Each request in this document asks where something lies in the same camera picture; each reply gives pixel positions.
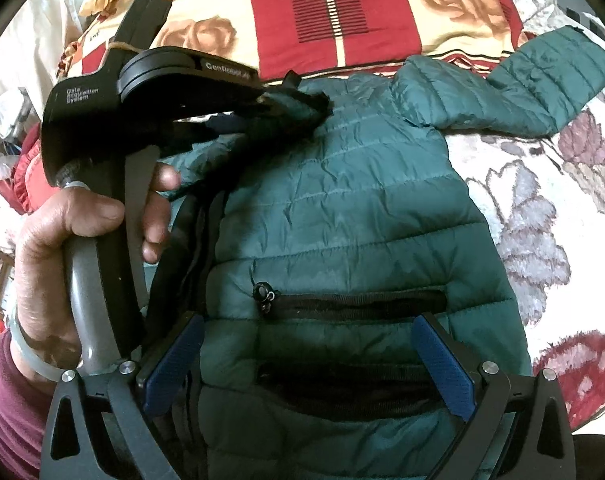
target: zipper pull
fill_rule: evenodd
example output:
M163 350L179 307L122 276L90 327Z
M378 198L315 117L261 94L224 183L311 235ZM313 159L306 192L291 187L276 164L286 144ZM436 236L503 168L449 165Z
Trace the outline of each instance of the zipper pull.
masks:
M262 316L271 312L271 302L278 296L278 291L267 282L258 282L254 285L253 298L258 302L258 309Z

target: fingernail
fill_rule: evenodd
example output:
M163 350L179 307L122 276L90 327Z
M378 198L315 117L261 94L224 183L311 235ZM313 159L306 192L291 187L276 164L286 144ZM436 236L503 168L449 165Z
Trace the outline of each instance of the fingernail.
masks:
M110 198L105 198L98 202L98 212L100 216L108 220L118 220L119 218L122 218L123 207L122 203L118 202L118 200Z

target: bed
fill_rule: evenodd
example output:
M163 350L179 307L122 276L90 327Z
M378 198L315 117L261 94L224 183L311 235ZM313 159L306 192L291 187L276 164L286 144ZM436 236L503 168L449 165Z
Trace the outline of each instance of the bed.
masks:
M33 53L47 71L39 77L36 69L28 91L36 113L56 76L98 68L131 2L83 0L70 7L76 34L62 36L71 41L46 56ZM605 49L597 15L578 7L576 0L174 0L153 46L229 57L259 67L268 82L289 69L304 77L393 76L411 54L482 76L531 37L564 25ZM94 16L88 27L83 14ZM28 69L34 73L30 63ZM518 297L534 370L558 373L574 429L593 420L596 432L605 433L605 89L550 139L483 131L451 134L447 143ZM37 143L34 150L23 153L25 189L28 174L37 173ZM46 194L34 197L22 194L27 211Z

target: open zipper pocket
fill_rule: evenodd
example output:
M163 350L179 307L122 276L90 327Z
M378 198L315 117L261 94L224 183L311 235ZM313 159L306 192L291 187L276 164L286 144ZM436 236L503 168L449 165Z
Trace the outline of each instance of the open zipper pocket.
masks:
M257 382L289 409L335 421L413 416L441 403L417 366L264 363Z
M423 312L440 314L447 308L445 293L433 288L362 294L284 295L269 283L259 282L254 285L253 298L260 316L268 320L396 320L416 317Z

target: bangle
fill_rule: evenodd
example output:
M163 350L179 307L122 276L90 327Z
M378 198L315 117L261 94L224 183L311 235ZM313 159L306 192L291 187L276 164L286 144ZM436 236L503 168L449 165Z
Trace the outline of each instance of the bangle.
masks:
M9 311L9 331L11 332L11 338L16 342L18 348L20 348L20 353L27 365L35 371L37 374L41 375L45 379L49 379L54 383L60 381L60 378L66 370L62 368L57 368L49 363L44 362L34 350L29 346L25 340L25 334L22 331L22 327L18 322L18 307L10 309Z

